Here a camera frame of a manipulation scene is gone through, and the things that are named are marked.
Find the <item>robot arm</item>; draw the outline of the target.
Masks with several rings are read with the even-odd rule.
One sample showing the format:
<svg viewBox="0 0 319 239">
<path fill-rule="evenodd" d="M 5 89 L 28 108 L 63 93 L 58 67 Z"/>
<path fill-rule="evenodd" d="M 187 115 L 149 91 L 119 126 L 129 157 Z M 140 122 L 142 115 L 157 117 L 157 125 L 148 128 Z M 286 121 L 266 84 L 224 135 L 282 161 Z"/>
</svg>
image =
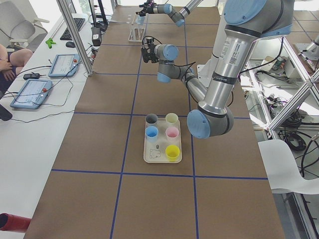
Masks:
<svg viewBox="0 0 319 239">
<path fill-rule="evenodd" d="M 139 17 L 145 17 L 147 14 L 166 14 L 178 26 L 185 24 L 185 19 L 201 3 L 201 0 L 191 0 L 180 11 L 176 11 L 174 6 L 168 3 L 157 4 L 153 0 L 147 0 L 142 5 L 140 11 L 136 12 Z"/>
<path fill-rule="evenodd" d="M 197 102 L 187 116 L 189 132 L 196 138 L 226 134 L 233 127 L 227 106 L 232 89 L 247 62 L 254 43 L 261 38 L 278 38 L 291 32 L 292 0 L 229 0 L 224 6 L 226 34 L 209 86 L 204 86 L 189 66 L 177 66 L 178 49 L 161 44 L 151 36 L 142 40 L 144 62 L 158 63 L 158 80 L 181 80 Z"/>
</svg>

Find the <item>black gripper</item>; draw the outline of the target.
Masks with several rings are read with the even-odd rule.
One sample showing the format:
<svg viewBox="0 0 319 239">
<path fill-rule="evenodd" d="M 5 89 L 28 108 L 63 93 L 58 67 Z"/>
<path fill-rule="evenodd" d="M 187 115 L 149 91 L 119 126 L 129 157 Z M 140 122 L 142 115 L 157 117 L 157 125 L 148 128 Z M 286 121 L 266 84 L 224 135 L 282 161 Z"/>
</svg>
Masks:
<svg viewBox="0 0 319 239">
<path fill-rule="evenodd" d="M 153 5 L 147 5 L 147 2 L 145 2 L 144 4 L 139 5 L 139 7 L 144 8 L 144 10 L 136 12 L 136 14 L 139 16 L 146 16 L 147 13 L 154 14 L 155 5 L 156 3 L 154 3 Z"/>
<path fill-rule="evenodd" d="M 157 62 L 157 56 L 155 54 L 155 47 L 156 47 L 156 45 L 154 43 L 146 44 L 146 37 L 142 40 L 141 55 L 142 55 L 142 59 L 145 63 L 148 63 L 149 61 L 151 61 L 152 63 Z"/>
</svg>

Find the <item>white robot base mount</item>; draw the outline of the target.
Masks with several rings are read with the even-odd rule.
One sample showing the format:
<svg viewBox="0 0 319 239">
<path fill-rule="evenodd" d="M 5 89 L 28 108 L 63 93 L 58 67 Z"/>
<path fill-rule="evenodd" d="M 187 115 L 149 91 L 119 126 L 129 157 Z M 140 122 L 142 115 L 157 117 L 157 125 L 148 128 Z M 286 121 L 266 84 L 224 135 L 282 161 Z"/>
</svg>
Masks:
<svg viewBox="0 0 319 239">
<path fill-rule="evenodd" d="M 197 65 L 198 79 L 206 88 L 209 87 L 213 71 L 213 68 L 209 64 Z"/>
</svg>

